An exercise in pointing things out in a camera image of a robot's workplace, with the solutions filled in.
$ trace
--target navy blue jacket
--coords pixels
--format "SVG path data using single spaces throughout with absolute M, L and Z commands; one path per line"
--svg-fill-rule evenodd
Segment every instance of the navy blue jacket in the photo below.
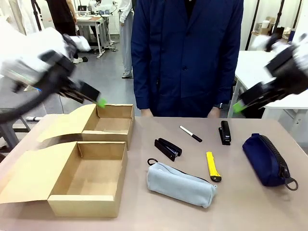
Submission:
M 138 0 L 131 38 L 139 109 L 154 116 L 207 117 L 230 100 L 244 0 Z

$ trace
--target zipper pull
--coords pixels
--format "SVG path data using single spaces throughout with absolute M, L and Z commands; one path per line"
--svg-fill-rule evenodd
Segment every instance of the zipper pull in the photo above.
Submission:
M 295 188 L 291 188 L 291 187 L 289 186 L 289 184 L 291 184 L 292 182 L 295 183 Z M 291 191 L 296 191 L 296 190 L 298 189 L 298 183 L 297 183 L 297 181 L 296 181 L 295 179 L 293 179 L 292 177 L 285 178 L 285 179 L 284 179 L 284 184 L 285 184 L 285 186 L 286 186 L 289 190 L 291 190 Z

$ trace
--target white lab coat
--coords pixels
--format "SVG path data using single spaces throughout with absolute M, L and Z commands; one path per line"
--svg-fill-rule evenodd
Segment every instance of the white lab coat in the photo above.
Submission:
M 133 5 L 131 0 L 120 0 L 118 9 L 122 12 L 120 16 L 120 22 L 125 23 L 126 17 L 129 12 L 133 12 Z
M 19 31 L 14 14 L 12 12 L 11 6 L 8 2 L 8 0 L 0 0 L 0 8 L 3 13 L 2 16 L 8 16 L 9 17 L 9 23 L 10 25 L 17 31 Z
M 19 9 L 23 18 L 23 26 L 25 28 L 26 35 L 35 33 L 39 30 L 37 22 L 33 14 L 33 8 L 30 0 L 17 0 Z

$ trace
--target open cardboard box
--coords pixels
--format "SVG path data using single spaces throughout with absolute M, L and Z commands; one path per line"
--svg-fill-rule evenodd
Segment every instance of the open cardboard box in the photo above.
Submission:
M 127 149 L 134 126 L 134 105 L 84 105 L 67 115 L 60 115 L 39 137 L 38 141 L 68 134 L 81 134 L 82 141 L 125 141 Z
M 125 142 L 70 142 L 24 153 L 0 182 L 0 204 L 47 200 L 60 217 L 117 217 Z

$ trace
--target pencil case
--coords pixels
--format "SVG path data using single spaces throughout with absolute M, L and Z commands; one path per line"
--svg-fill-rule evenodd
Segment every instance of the pencil case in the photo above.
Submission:
M 298 189 L 298 183 L 291 177 L 286 161 L 266 136 L 252 134 L 243 144 L 243 150 L 264 186 L 285 185 L 292 191 Z M 293 188 L 289 186 L 292 182 L 295 183 Z
M 148 189 L 187 203 L 207 208 L 216 194 L 216 185 L 207 180 L 149 159 Z

